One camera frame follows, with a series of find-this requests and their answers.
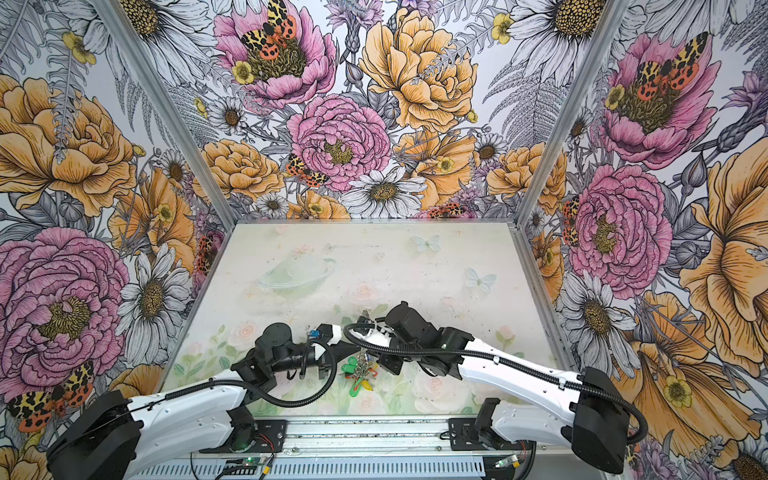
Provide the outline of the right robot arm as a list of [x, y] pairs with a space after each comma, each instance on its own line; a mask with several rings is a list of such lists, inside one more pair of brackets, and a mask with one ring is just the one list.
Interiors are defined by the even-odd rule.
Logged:
[[469, 332], [436, 327], [402, 302], [356, 337], [382, 367], [399, 374], [407, 361], [433, 377], [452, 377], [493, 387], [473, 424], [451, 428], [457, 439], [488, 450], [558, 445], [587, 465], [620, 474], [629, 446], [643, 440], [645, 418], [626, 401], [608, 375], [546, 367], [507, 354]]

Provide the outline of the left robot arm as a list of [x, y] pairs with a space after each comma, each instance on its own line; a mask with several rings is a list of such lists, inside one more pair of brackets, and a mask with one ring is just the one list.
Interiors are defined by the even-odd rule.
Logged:
[[[239, 361], [211, 378], [165, 393], [127, 398], [120, 391], [95, 400], [46, 453], [56, 479], [124, 479], [196, 451], [249, 449], [255, 420], [247, 407], [262, 400], [300, 408], [334, 382], [339, 362], [356, 353], [338, 325], [322, 324], [304, 343], [285, 323], [269, 325]], [[271, 395], [277, 374], [315, 368], [324, 384], [302, 400]]]

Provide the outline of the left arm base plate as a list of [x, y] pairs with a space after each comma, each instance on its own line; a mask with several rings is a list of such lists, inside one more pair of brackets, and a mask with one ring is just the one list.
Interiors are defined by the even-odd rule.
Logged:
[[238, 425], [223, 445], [201, 450], [203, 454], [281, 453], [286, 439], [286, 420], [255, 420]]

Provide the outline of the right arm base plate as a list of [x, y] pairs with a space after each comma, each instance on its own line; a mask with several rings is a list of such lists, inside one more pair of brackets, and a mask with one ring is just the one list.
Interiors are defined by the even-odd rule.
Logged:
[[534, 448], [530, 441], [511, 442], [502, 438], [476, 418], [449, 418], [448, 430], [441, 438], [450, 443], [452, 451], [530, 451]]

